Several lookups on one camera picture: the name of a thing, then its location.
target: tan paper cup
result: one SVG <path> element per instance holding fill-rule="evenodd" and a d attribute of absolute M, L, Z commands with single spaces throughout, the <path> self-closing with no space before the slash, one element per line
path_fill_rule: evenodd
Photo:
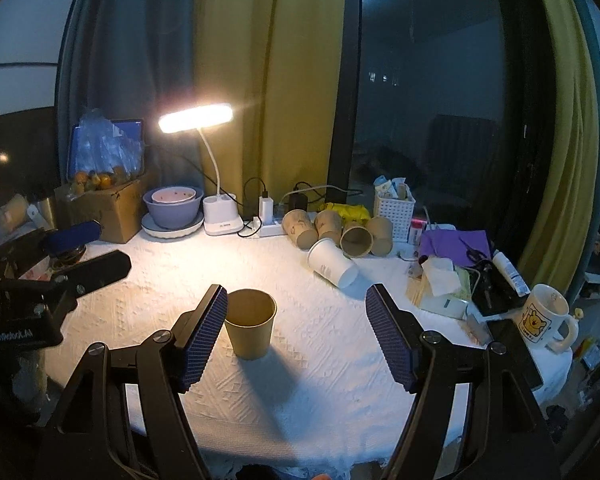
<path fill-rule="evenodd" d="M 358 276 L 358 266 L 336 247 L 331 238 L 318 240 L 309 249 L 306 262 L 315 272 L 338 288 L 351 285 Z"/>
<path fill-rule="evenodd" d="M 387 256 L 394 248 L 394 225 L 391 220 L 383 216 L 376 216 L 369 220 L 365 227 L 374 238 L 371 254 Z"/>
<path fill-rule="evenodd" d="M 358 222 L 348 222 L 344 226 L 340 247 L 342 251 L 351 258 L 365 256 L 371 250 L 374 238 Z"/>
<path fill-rule="evenodd" d="M 318 231 L 318 238 L 331 238 L 339 247 L 340 237 L 342 236 L 342 218 L 331 209 L 320 211 L 315 217 L 315 228 Z"/>
<path fill-rule="evenodd" d="M 277 310 L 273 298 L 261 290 L 242 288 L 229 293 L 224 326 L 238 357 L 253 360 L 267 353 Z"/>
<path fill-rule="evenodd" d="M 282 219 L 282 228 L 291 241 L 303 251 L 310 249 L 318 241 L 318 233 L 309 215 L 302 209 L 289 211 Z"/>
<path fill-rule="evenodd" d="M 16 194 L 0 208 L 0 227 L 6 234 L 13 233 L 27 221 L 28 207 L 29 202 L 27 202 L 27 199 L 20 194 Z"/>

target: white table cloth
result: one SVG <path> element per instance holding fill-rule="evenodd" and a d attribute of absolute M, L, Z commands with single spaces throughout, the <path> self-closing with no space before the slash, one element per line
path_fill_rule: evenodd
<path fill-rule="evenodd" d="M 278 304 L 266 357 L 237 359 L 223 328 L 202 380 L 182 396 L 196 441 L 218 476 L 261 463 L 346 478 L 355 463 L 390 457 L 413 396 L 394 383 L 366 319 L 364 297 L 372 283 L 384 283 L 425 330 L 476 346 L 463 322 L 408 301 L 409 264 L 395 256 L 357 259 L 359 277 L 338 290 L 308 269 L 306 253 L 287 237 L 209 237 L 200 230 L 156 240 L 141 232 L 124 246 L 91 244 L 86 257 L 116 248 L 131 257 L 128 278 L 82 298 L 64 322 L 64 342 L 46 351 L 47 373 L 60 384 L 90 343 L 138 344 L 195 308 L 212 283 L 229 292 L 258 288 Z M 543 349 L 534 357 L 544 379 L 535 395 L 544 402 L 563 386 L 571 353 Z M 467 391 L 466 384 L 456 387 L 448 442 L 462 433 Z M 128 387 L 128 402 L 132 425 L 143 430 L 136 387 Z"/>

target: lamp light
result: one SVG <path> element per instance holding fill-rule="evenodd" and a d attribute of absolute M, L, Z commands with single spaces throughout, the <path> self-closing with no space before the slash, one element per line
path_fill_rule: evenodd
<path fill-rule="evenodd" d="M 188 130 L 197 130 L 209 152 L 211 162 L 216 170 L 217 190 L 214 196 L 207 196 L 202 201 L 205 213 L 205 231 L 207 234 L 225 235 L 240 231 L 244 227 L 238 214 L 235 195 L 228 196 L 220 193 L 220 171 L 211 146 L 202 133 L 202 128 L 228 123 L 234 118 L 234 113 L 227 103 L 197 106 L 163 115 L 158 126 L 165 134 L 174 134 Z"/>

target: cartoon mug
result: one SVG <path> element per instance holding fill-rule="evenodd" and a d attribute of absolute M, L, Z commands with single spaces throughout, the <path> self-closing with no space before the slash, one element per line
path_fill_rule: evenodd
<path fill-rule="evenodd" d="M 578 337 L 578 322 L 569 315 L 569 304 L 562 294 L 549 285 L 539 283 L 526 298 L 516 325 L 528 346 L 548 346 L 557 354 L 569 348 Z M 558 329 L 566 322 L 569 333 L 563 340 L 556 338 Z"/>

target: white basket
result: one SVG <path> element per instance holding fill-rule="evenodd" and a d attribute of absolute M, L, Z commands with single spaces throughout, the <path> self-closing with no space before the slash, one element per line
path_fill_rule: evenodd
<path fill-rule="evenodd" d="M 397 198 L 374 198 L 374 216 L 384 216 L 394 225 L 394 242 L 408 242 L 411 218 L 416 201 L 411 193 L 407 200 Z"/>

